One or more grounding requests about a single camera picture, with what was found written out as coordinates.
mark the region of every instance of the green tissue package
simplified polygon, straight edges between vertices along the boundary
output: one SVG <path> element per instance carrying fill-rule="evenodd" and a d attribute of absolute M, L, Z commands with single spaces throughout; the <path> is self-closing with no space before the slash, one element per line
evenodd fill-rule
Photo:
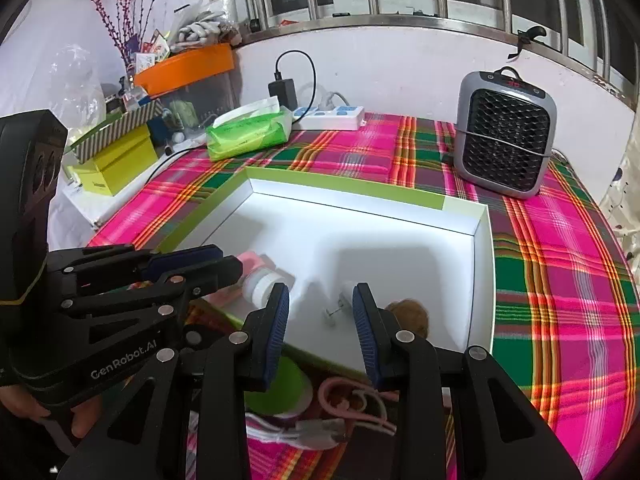
<path fill-rule="evenodd" d="M 292 116 L 288 110 L 247 117 L 207 128 L 211 160 L 261 150 L 289 140 Z"/>

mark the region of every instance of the brown ball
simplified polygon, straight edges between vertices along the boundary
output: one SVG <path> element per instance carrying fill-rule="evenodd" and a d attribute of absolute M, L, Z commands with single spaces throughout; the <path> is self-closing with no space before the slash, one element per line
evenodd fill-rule
<path fill-rule="evenodd" d="M 389 303 L 386 309 L 396 316 L 402 330 L 410 330 L 421 338 L 428 338 L 429 314 L 418 301 L 397 301 L 395 303 Z"/>

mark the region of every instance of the wall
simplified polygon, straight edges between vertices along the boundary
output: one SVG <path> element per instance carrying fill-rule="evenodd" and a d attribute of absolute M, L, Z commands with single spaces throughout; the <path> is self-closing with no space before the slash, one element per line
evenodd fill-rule
<path fill-rule="evenodd" d="M 104 1 L 113 17 L 114 1 Z M 174 9 L 195 1 L 156 0 L 146 35 L 156 27 L 168 29 Z M 8 82 L 0 88 L 0 116 L 47 107 L 55 53 L 73 43 L 93 54 L 101 82 L 117 84 L 124 75 L 120 55 L 90 0 L 31 0 L 25 20 L 0 46 L 0 74 Z"/>
<path fill-rule="evenodd" d="M 341 92 L 350 104 L 454 123 L 462 78 L 507 65 L 514 51 L 497 41 L 427 28 L 335 28 L 281 36 L 236 50 L 240 104 L 268 94 L 275 59 L 292 48 L 313 58 L 319 88 Z M 524 51 L 510 66 L 555 100 L 554 147 L 600 202 L 625 151 L 634 113 L 588 79 L 536 54 Z M 290 54 L 280 71 L 294 79 L 299 104 L 306 104 L 312 82 L 306 58 Z"/>

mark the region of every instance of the pink object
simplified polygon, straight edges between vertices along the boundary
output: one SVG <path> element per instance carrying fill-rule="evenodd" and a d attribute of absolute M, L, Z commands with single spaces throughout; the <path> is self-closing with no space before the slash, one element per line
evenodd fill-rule
<path fill-rule="evenodd" d="M 238 254 L 236 258 L 242 262 L 242 277 L 235 285 L 226 286 L 208 296 L 204 296 L 204 299 L 209 301 L 213 306 L 224 308 L 233 300 L 242 296 L 242 282 L 244 279 L 254 272 L 255 269 L 266 266 L 261 257 L 253 251 Z"/>

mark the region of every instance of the white power strip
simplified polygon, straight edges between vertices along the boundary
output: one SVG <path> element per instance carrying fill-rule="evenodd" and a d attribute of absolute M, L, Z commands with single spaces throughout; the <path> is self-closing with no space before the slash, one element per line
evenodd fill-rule
<path fill-rule="evenodd" d="M 306 107 L 293 111 L 294 120 L 300 117 Z M 362 106 L 338 106 L 333 110 L 319 110 L 313 107 L 295 123 L 293 130 L 358 130 L 365 124 L 364 108 Z"/>

